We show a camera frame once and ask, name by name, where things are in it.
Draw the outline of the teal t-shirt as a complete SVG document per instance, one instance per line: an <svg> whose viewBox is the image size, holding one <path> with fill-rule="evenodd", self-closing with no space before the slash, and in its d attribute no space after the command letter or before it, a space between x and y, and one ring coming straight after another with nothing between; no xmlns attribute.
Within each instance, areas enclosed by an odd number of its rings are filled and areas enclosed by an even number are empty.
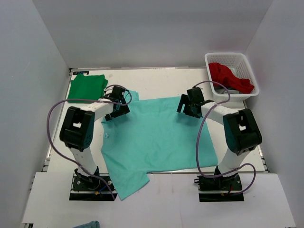
<svg viewBox="0 0 304 228"><path fill-rule="evenodd" d="M149 182L148 173L197 167L195 146L201 120L177 112L179 97L140 100L132 92L130 112L102 121L104 161L120 199ZM209 129L203 125L199 165L218 164Z"/></svg>

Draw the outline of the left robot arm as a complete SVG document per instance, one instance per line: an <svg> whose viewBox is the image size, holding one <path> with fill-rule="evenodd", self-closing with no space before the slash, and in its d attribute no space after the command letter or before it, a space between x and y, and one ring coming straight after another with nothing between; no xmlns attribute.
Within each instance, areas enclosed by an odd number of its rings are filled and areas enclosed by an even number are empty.
<svg viewBox="0 0 304 228"><path fill-rule="evenodd" d="M110 121L129 113L124 97L127 91L122 86L113 85L96 102L81 108L71 106L66 112L59 138L77 163L76 176L91 190L98 188L102 182L90 148L95 122L101 119Z"/></svg>

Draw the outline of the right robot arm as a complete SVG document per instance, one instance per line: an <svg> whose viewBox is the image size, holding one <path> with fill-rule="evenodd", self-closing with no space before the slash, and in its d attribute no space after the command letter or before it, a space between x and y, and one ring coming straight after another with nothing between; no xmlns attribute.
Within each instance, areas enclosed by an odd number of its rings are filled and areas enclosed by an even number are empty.
<svg viewBox="0 0 304 228"><path fill-rule="evenodd" d="M262 135L250 109L235 110L227 108L212 100L206 100L203 91L199 87L187 90L180 97L177 108L178 113L184 113L195 118L202 118L199 127L195 153L199 173L207 179L215 179L215 185L219 189L226 189L231 185L231 176L237 174L243 168L241 164L246 156L262 142ZM214 175L205 175L199 164L199 140L203 125L207 119L211 119L224 127L224 136L227 151L222 161L217 165Z"/></svg>

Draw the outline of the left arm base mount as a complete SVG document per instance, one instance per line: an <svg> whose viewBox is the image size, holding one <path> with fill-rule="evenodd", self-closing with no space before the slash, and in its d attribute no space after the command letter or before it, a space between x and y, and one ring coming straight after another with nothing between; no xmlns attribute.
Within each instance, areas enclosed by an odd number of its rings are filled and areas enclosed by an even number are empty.
<svg viewBox="0 0 304 228"><path fill-rule="evenodd" d="M117 191L113 185L110 176L100 174L100 177L103 178L109 185L114 198L112 197L106 184L97 180L95 183L88 183L76 176L73 175L71 190L69 194L70 201L114 201L117 197Z"/></svg>

